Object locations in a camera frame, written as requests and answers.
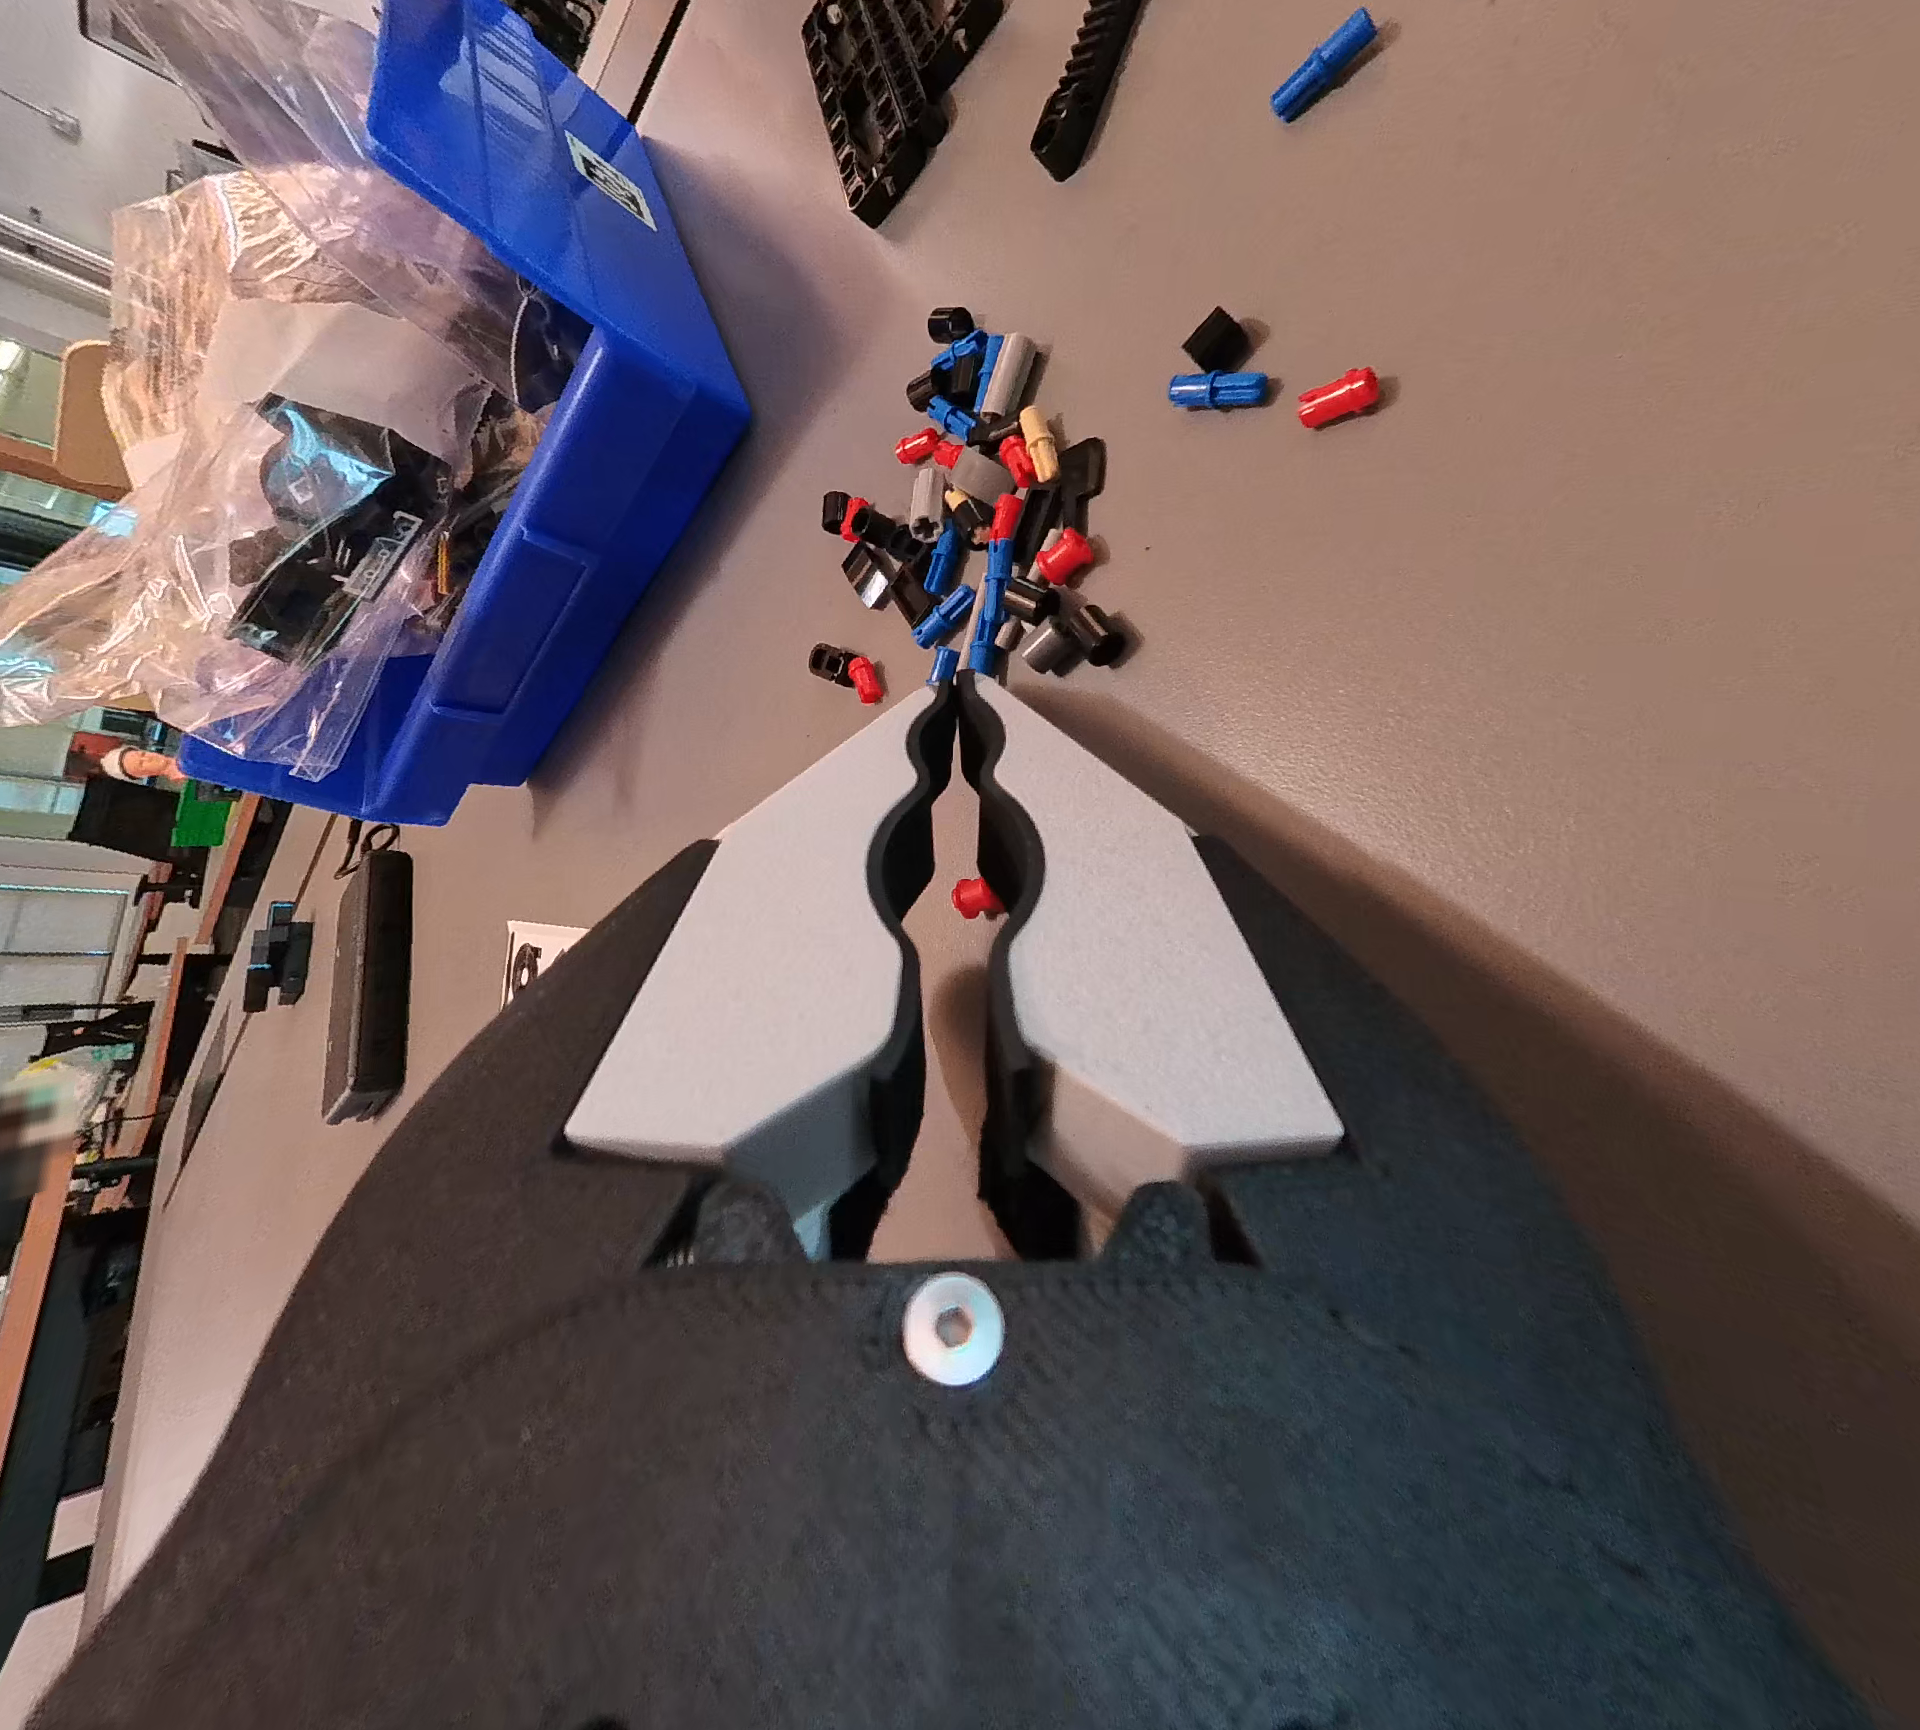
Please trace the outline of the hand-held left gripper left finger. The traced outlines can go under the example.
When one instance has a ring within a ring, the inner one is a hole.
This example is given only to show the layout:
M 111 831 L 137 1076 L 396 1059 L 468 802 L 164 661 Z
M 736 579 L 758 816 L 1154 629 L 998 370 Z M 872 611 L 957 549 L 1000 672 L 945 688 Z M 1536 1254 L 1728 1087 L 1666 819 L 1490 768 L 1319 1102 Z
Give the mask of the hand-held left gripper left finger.
M 816 1256 L 866 1260 L 925 1118 L 905 920 L 957 719 L 953 686 L 923 686 L 709 842 L 570 1147 L 764 1187 Z

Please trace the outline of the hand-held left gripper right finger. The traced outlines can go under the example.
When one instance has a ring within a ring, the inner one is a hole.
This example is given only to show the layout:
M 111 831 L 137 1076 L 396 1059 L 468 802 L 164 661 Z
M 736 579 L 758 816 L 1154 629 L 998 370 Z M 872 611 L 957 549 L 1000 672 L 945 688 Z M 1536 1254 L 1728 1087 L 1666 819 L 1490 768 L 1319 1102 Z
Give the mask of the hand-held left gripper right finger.
M 1022 1260 L 1088 1214 L 1347 1137 L 1224 895 L 1224 847 L 997 682 L 957 688 L 988 957 L 978 1197 Z

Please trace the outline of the pile of small lego pins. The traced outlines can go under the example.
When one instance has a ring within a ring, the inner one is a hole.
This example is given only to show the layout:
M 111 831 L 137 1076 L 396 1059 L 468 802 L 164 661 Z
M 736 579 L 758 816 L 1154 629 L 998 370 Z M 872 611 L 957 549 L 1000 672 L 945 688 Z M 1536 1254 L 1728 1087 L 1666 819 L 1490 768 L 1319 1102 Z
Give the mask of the pile of small lego pins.
M 1041 350 L 1024 332 L 957 303 L 925 329 L 930 358 L 907 385 L 916 427 L 892 448 L 912 478 L 905 507 L 823 495 L 844 582 L 863 608 L 901 617 L 932 691 L 997 682 L 1015 663 L 1046 678 L 1116 666 L 1132 629 L 1088 597 L 1107 444 L 1063 440 L 1031 398 Z

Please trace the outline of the long blue lego pin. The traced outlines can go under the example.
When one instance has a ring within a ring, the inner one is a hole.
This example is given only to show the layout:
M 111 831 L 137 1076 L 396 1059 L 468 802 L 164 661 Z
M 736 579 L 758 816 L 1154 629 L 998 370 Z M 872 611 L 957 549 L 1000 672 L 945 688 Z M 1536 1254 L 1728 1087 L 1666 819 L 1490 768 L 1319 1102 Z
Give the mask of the long blue lego pin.
M 1376 47 L 1379 37 L 1381 29 L 1373 12 L 1357 8 L 1270 94 L 1272 115 L 1289 126 L 1296 125 Z

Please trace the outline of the black lego gear rack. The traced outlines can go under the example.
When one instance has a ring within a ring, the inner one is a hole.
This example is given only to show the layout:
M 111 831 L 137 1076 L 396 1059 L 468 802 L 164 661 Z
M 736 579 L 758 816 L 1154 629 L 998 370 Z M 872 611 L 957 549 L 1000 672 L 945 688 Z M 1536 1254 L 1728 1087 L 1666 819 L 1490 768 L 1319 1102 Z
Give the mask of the black lego gear rack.
M 1146 0 L 1088 0 L 1028 152 L 1052 183 L 1087 163 Z

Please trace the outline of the printed paper sheet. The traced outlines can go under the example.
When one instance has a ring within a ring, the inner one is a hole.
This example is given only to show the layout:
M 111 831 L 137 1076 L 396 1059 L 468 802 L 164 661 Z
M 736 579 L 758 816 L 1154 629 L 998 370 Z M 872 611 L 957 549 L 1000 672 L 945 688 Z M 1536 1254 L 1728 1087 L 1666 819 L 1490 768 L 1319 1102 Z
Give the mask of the printed paper sheet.
M 544 974 L 551 974 L 559 961 L 575 950 L 586 935 L 584 927 L 510 920 L 506 927 L 501 1009 L 514 1004 Z

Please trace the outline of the black power brick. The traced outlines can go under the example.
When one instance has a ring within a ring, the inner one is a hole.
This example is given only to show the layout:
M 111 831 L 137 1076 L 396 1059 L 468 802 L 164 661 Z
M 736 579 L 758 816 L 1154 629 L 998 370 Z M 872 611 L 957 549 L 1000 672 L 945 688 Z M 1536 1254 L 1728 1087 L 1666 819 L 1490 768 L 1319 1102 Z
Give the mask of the black power brick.
M 417 869 L 398 836 L 394 824 L 348 822 L 320 1094 L 329 1126 L 378 1118 L 410 1071 Z

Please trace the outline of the clear plastic bag of parts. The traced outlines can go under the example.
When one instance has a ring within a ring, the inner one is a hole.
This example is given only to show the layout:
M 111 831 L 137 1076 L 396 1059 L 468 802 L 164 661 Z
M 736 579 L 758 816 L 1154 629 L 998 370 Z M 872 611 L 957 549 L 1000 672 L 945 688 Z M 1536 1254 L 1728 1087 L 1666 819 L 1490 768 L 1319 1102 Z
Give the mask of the clear plastic bag of parts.
M 380 675 L 428 663 L 503 529 L 589 324 L 525 279 L 363 270 L 388 227 L 325 247 L 233 169 L 111 224 L 105 413 L 129 495 L 5 585 L 5 729 L 131 698 L 304 785 L 340 770 Z

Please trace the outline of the blue plastic bin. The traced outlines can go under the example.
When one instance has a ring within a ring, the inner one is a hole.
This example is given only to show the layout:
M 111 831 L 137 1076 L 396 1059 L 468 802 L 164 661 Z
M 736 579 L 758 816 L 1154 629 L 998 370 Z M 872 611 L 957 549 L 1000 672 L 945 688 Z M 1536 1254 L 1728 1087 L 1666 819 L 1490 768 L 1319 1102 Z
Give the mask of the blue plastic bin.
M 183 768 L 374 824 L 447 824 L 521 787 L 583 700 L 751 423 L 635 126 L 501 0 L 383 0 L 378 167 L 589 324 L 474 582 L 430 657 L 390 663 L 340 767 L 188 739 Z

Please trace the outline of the cardboard box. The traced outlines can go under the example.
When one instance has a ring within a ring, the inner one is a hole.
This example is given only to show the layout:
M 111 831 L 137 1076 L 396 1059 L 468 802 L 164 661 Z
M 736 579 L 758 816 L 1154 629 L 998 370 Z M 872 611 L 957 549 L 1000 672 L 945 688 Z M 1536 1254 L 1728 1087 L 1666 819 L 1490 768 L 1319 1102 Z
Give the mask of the cardboard box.
M 121 342 L 74 342 L 61 355 L 54 469 L 58 482 L 119 503 L 172 472 L 179 406 Z

